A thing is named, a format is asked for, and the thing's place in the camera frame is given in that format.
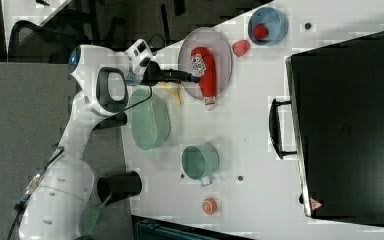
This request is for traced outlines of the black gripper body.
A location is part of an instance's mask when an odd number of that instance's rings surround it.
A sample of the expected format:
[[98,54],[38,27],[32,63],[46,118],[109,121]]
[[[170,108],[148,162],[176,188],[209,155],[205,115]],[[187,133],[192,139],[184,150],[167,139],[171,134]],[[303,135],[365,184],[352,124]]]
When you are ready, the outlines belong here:
[[155,86],[162,79],[162,72],[157,62],[151,61],[143,75],[141,84],[143,86]]

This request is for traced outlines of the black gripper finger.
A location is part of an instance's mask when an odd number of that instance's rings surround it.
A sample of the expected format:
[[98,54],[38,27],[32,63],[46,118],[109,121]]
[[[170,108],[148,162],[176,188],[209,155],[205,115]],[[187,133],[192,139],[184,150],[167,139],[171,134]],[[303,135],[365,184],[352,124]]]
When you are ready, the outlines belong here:
[[165,78],[191,78],[192,74],[185,72],[185,71],[179,71],[179,70],[173,70],[173,69],[164,69],[162,71],[162,74]]
[[187,76],[186,78],[180,78],[180,77],[169,77],[169,78],[164,78],[162,82],[187,82],[187,83],[199,83],[200,82],[200,77],[196,76]]

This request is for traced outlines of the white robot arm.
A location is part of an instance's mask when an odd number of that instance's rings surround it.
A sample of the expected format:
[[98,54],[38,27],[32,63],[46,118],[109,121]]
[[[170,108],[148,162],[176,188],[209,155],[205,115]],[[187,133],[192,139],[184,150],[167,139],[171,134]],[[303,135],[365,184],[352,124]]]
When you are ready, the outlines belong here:
[[80,86],[70,118],[49,162],[33,177],[20,201],[20,240],[76,240],[95,176],[83,160],[92,130],[129,108],[129,86],[193,82],[196,73],[162,69],[140,39],[126,51],[80,45],[70,54],[68,73]]

